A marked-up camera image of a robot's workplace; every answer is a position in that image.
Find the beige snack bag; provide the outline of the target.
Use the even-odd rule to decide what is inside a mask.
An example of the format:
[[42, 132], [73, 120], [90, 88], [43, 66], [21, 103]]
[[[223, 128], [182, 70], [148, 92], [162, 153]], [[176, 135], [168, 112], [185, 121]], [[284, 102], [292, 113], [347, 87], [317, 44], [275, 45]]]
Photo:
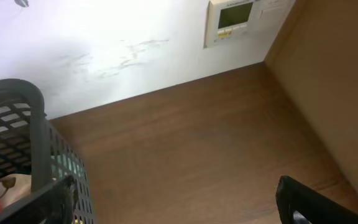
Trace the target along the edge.
[[31, 193], [31, 175], [10, 174], [0, 179], [1, 208], [17, 202]]

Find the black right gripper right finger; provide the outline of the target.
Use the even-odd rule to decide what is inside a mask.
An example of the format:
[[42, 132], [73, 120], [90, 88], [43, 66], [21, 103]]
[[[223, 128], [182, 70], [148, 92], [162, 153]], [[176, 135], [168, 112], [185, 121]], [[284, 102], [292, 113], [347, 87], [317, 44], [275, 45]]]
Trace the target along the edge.
[[358, 214], [287, 175], [280, 177], [275, 198], [283, 224], [358, 224]]

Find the teal wet wipes packet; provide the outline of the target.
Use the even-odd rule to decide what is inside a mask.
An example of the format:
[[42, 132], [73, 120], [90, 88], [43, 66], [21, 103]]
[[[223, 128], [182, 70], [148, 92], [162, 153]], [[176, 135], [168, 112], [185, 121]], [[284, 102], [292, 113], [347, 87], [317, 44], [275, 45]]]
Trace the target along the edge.
[[67, 175], [73, 175], [76, 178], [84, 177], [84, 168], [82, 160], [75, 154], [60, 154], [51, 156], [52, 177], [62, 179]]

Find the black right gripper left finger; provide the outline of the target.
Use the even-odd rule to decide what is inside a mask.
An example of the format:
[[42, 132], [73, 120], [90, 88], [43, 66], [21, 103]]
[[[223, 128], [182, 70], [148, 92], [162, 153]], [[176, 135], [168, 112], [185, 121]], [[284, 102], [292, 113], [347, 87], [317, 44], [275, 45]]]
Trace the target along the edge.
[[0, 211], [0, 224], [70, 224], [78, 203], [73, 176], [54, 181]]

